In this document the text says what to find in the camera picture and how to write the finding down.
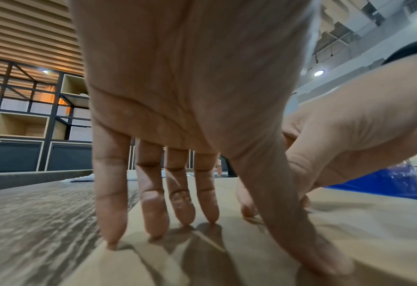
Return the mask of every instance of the fingernail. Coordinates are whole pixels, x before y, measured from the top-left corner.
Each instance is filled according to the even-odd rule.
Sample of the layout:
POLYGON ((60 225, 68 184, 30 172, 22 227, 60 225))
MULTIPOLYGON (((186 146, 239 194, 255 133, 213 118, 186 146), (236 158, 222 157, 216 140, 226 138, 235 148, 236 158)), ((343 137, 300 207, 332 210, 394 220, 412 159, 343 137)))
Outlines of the fingernail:
POLYGON ((323 236, 318 236, 317 239, 317 253, 320 258, 326 262, 330 268, 331 274, 335 275, 349 275, 355 270, 355 263, 346 256, 336 246, 331 244, 323 236))

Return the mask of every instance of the hand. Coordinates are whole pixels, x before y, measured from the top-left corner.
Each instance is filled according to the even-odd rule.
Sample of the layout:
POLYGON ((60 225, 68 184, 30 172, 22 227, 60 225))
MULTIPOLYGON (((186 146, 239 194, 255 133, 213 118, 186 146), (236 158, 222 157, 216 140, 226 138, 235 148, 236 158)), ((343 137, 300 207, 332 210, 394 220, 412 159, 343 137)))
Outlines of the hand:
MULTIPOLYGON (((389 63, 284 118, 299 197, 417 154, 417 55, 389 63)), ((239 182, 242 213, 255 206, 239 182)))
POLYGON ((298 204, 282 148, 284 106, 317 39, 318 2, 74 0, 91 97, 96 214, 115 244, 127 225, 131 138, 147 232, 166 233, 169 196, 194 220, 185 167, 195 150, 201 208, 218 219, 212 170, 221 152, 250 190, 270 234, 310 269, 349 273, 298 204))

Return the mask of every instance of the blue plastic object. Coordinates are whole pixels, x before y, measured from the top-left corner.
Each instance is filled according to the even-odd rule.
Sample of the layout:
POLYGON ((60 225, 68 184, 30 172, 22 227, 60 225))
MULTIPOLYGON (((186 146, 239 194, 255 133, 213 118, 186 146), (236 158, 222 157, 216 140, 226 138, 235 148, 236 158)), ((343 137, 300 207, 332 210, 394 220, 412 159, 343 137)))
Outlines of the blue plastic object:
POLYGON ((404 162, 328 188, 417 200, 417 171, 404 162))

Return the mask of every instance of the blue container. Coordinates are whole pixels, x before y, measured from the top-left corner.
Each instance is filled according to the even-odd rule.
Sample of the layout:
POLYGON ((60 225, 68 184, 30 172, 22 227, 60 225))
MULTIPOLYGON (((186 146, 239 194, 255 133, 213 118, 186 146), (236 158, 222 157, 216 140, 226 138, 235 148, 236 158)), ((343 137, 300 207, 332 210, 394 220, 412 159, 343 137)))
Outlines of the blue container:
POLYGON ((417 200, 417 171, 404 162, 328 188, 417 200))

